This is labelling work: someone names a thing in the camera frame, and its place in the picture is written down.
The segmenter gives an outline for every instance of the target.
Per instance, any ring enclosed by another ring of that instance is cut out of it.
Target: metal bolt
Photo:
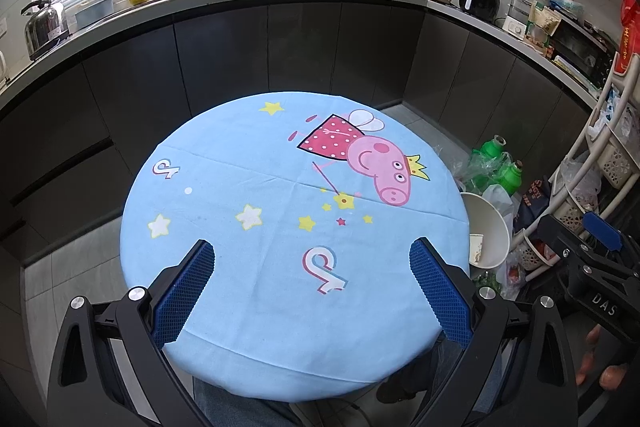
[[[139,301],[144,296],[145,296],[144,288],[138,287],[138,288],[132,288],[129,290],[129,299],[131,299],[132,301]]]
[[[75,297],[71,301],[71,307],[75,310],[77,310],[78,308],[81,308],[82,306],[84,306],[84,299],[82,297]]]
[[[495,290],[493,288],[489,288],[489,286],[482,286],[479,293],[483,299],[487,299],[488,301],[495,299]]]
[[[542,304],[545,308],[553,308],[554,300],[551,297],[547,297],[546,295],[543,295],[540,298],[540,304]]]

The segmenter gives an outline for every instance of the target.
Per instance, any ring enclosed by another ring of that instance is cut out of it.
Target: textured blue pad
[[[409,266],[442,331],[450,341],[459,343],[465,349],[473,336],[469,307],[427,246],[419,239],[411,245]]]
[[[158,349],[178,338],[213,273],[214,261],[213,247],[204,243],[158,302],[154,309],[154,329],[151,332],[151,338]]]
[[[587,232],[600,241],[609,251],[622,250],[620,232],[593,212],[587,212],[582,218],[582,224]]]

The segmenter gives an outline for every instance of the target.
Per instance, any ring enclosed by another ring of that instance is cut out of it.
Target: round table
[[[468,272],[462,198],[431,147],[345,98],[272,92],[188,121],[127,198],[120,260],[148,287],[205,239],[215,270],[165,348],[201,380],[304,401],[377,382],[440,326],[408,253],[426,236]]]

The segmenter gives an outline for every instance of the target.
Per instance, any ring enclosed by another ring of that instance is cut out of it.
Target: white countertop
[[[52,51],[43,55],[39,60],[36,60],[33,64],[18,74],[8,87],[3,86],[0,89],[0,109],[2,109],[14,96],[21,92],[21,90],[29,86],[51,68],[57,66],[67,58],[78,54],[96,42],[111,37],[121,31],[131,28],[132,26],[137,26],[153,19],[199,6],[228,1],[234,0],[155,0],[148,4],[125,10],[106,18],[101,22],[88,26],[87,28],[74,33]],[[434,12],[442,13],[443,15],[460,20],[470,26],[474,26],[478,30],[504,42],[508,47],[512,48],[520,55],[525,55],[530,58],[571,89],[571,91],[573,91],[589,107],[593,108],[595,106],[596,100],[587,92],[587,90],[584,89],[584,87],[582,87],[581,84],[553,65],[549,60],[546,60],[546,58],[537,54],[532,48],[529,48],[523,42],[503,32],[500,28],[478,20],[452,6],[446,6],[429,0],[389,1],[427,7]]]

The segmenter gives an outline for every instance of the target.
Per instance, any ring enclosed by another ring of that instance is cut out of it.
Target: red plastic bag
[[[622,0],[620,21],[624,27],[615,71],[625,74],[634,53],[640,54],[640,6],[636,0]]]

